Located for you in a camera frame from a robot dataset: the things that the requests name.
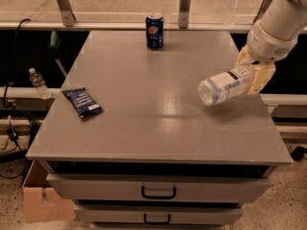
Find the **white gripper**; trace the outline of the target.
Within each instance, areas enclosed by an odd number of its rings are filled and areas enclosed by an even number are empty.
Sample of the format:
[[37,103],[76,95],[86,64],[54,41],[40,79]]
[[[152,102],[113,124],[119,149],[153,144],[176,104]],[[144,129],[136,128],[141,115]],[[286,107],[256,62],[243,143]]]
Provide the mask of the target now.
[[297,38],[281,40],[269,35],[257,21],[248,33],[247,46],[237,57],[235,67],[249,66],[248,93],[258,94],[269,82],[275,72],[275,64],[285,58],[297,44]]

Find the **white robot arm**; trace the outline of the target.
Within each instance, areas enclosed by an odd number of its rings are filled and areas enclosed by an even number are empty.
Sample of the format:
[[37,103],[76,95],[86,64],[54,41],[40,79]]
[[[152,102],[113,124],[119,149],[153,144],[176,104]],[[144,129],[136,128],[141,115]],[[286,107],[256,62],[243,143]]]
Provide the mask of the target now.
[[248,32],[235,67],[248,66],[247,94],[258,94],[272,78],[275,62],[296,46],[307,26],[307,0],[272,0],[261,19]]

